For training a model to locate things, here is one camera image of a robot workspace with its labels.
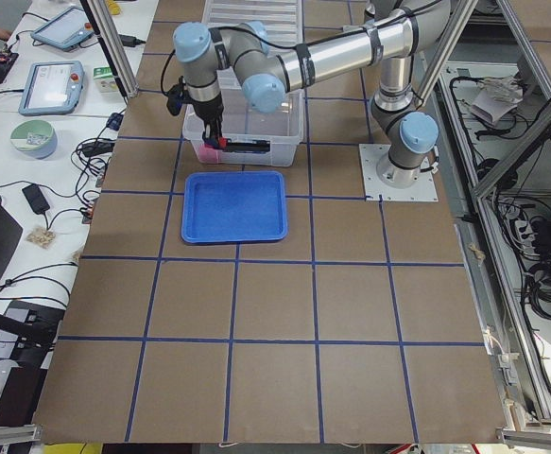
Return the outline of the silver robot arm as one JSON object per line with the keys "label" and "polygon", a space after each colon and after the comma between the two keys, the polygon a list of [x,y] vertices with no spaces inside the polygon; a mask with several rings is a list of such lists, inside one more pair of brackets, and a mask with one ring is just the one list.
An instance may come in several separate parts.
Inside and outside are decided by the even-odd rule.
{"label": "silver robot arm", "polygon": [[232,69],[249,105],[270,114],[289,92],[380,64],[380,82],[370,108],[390,146],[378,161],[377,174],[389,186],[407,188],[417,180],[439,137],[435,120],[412,105],[413,57],[440,37],[449,22],[451,4],[385,1],[374,8],[374,18],[363,25],[288,46],[274,56],[268,53],[271,44],[260,21],[221,27],[184,23],[173,33],[171,55],[181,64],[182,75],[163,92],[167,110],[178,115],[182,105],[192,105],[203,122],[202,141],[210,149],[266,152],[269,145],[264,140],[240,143],[224,136],[218,71]]}

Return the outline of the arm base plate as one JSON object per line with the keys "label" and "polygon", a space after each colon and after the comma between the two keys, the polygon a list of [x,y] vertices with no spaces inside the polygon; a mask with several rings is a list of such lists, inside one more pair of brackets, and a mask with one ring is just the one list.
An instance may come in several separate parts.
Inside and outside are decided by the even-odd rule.
{"label": "arm base plate", "polygon": [[389,160],[387,144],[360,144],[359,155],[367,201],[437,202],[432,166],[423,155],[421,166],[401,169]]}

